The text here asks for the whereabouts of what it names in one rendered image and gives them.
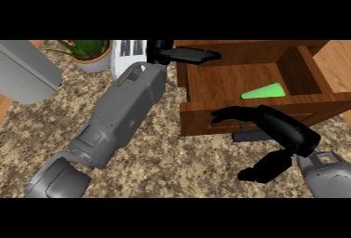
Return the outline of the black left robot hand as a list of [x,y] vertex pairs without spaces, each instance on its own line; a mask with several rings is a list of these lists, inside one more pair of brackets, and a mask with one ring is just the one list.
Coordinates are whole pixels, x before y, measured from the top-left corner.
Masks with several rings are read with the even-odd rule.
[[146,61],[162,65],[168,65],[171,61],[201,65],[221,58],[221,54],[215,51],[173,45],[173,40],[148,40]]

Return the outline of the grey rounded appliance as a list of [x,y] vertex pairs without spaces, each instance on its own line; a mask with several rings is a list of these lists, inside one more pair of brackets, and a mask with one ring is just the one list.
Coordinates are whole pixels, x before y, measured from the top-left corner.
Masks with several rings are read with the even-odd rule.
[[28,40],[0,40],[0,94],[22,104],[59,89],[62,72]]

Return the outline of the green potted plant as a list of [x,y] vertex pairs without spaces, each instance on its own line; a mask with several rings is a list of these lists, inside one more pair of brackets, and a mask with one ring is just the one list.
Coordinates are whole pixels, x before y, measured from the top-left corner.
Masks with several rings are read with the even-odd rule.
[[108,40],[59,40],[59,44],[68,49],[67,54],[78,60],[95,60],[108,51]]

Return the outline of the brown wooden drawer front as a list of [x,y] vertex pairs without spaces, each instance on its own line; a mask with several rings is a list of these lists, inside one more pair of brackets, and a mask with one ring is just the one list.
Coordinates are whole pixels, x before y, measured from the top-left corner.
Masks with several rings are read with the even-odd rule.
[[227,99],[180,104],[182,135],[199,136],[241,131],[239,122],[213,124],[211,113],[229,106],[267,105],[313,126],[351,110],[351,92],[325,93],[264,99]]

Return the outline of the white appliance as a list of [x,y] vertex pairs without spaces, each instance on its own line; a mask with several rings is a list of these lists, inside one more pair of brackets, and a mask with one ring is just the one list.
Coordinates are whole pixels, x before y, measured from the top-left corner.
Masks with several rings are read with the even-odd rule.
[[146,40],[114,40],[111,51],[111,75],[117,80],[127,67],[146,61]]

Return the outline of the green cup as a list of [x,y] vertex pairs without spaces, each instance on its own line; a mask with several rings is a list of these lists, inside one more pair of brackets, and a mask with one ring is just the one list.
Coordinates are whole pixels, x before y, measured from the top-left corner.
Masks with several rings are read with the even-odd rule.
[[246,91],[242,93],[241,98],[242,99],[263,99],[263,98],[276,98],[283,97],[285,91],[283,87],[279,83],[273,83],[267,86],[258,87],[252,89],[251,91]]

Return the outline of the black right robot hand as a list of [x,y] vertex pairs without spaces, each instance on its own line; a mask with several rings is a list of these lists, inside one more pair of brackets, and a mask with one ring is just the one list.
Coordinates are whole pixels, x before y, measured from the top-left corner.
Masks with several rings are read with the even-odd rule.
[[319,147],[322,135],[294,117],[266,105],[230,106],[214,111],[211,116],[214,124],[229,119],[252,122],[283,146],[239,172],[239,180],[270,182],[292,166],[292,155],[307,157]]

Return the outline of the pale plant pot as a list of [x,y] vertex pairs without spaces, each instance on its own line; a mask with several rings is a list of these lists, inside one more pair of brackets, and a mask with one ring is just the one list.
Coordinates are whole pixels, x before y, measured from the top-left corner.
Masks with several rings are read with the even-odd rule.
[[72,62],[75,63],[77,67],[86,73],[99,73],[109,67],[112,41],[111,40],[108,40],[108,41],[109,41],[108,51],[99,58],[92,59],[92,60],[78,60],[74,57],[71,57]]

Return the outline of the brown wooden drawer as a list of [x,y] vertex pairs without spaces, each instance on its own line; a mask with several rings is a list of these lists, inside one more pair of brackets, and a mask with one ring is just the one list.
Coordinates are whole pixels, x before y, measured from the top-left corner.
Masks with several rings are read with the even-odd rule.
[[199,136],[241,131],[239,122],[213,124],[211,113],[229,106],[267,105],[313,126],[351,110],[351,92],[325,93],[264,99],[227,99],[180,104],[182,135]]
[[341,93],[314,61],[326,44],[325,40],[179,40],[177,46],[221,54],[199,66],[176,64],[187,102],[242,99],[242,93],[273,83],[282,85],[285,97]]

